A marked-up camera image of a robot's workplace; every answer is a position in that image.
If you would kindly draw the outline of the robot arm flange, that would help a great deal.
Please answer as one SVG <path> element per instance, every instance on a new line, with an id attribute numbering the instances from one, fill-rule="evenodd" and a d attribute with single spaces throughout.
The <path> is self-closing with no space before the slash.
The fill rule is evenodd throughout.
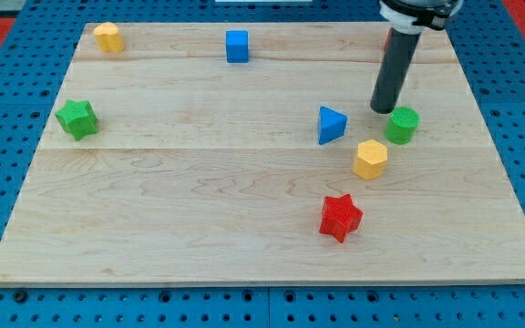
<path id="1" fill-rule="evenodd" d="M 463 0 L 379 0 L 380 15 L 394 30 L 407 35 L 425 28 L 442 31 L 456 17 Z"/>

